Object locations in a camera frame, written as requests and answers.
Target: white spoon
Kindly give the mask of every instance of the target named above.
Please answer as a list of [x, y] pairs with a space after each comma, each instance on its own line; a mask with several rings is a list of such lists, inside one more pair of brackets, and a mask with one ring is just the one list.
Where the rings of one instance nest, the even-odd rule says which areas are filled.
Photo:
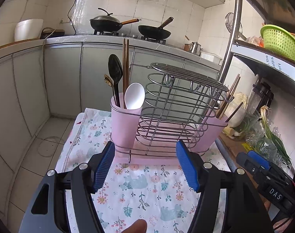
[[140, 83], [132, 83], [125, 93], [125, 104], [127, 109], [139, 109], [145, 99], [145, 90]]

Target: tile floor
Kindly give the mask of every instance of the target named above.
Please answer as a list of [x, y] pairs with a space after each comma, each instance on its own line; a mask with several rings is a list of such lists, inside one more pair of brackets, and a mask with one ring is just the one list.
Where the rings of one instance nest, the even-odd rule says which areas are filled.
[[8, 206], [7, 227], [18, 233], [33, 192], [48, 169], [54, 169], [74, 120], [51, 117], [36, 136], [23, 159], [14, 182]]

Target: table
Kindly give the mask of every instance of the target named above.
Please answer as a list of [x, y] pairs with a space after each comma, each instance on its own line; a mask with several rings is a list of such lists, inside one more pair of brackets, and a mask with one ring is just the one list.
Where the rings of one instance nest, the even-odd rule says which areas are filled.
[[[111, 112], [86, 109], [74, 123], [56, 165], [57, 172], [71, 171], [102, 152], [110, 139]], [[229, 171], [215, 143], [202, 159]], [[113, 161], [103, 188], [92, 194], [105, 232], [120, 233], [134, 221], [147, 221], [148, 233], [187, 232], [200, 194], [190, 188], [180, 166], [117, 164]], [[214, 232], [221, 232], [226, 190], [221, 190]], [[66, 190], [71, 232], [79, 232], [72, 195]]]

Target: black spoon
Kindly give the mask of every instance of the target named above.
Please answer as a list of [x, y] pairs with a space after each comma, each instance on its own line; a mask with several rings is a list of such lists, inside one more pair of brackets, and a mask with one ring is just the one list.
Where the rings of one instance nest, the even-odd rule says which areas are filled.
[[114, 81], [113, 88], [115, 93], [116, 106], [120, 107], [118, 83], [123, 76], [123, 69], [122, 69], [122, 65], [120, 63], [119, 58], [115, 54], [111, 54], [109, 56], [108, 67], [109, 67], [109, 75]]

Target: white bucket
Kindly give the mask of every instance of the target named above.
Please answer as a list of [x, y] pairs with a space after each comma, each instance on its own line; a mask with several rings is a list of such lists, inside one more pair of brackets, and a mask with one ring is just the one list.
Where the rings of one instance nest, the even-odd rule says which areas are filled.
[[39, 37], [43, 24], [43, 19], [29, 19], [17, 23], [15, 28], [15, 42]]

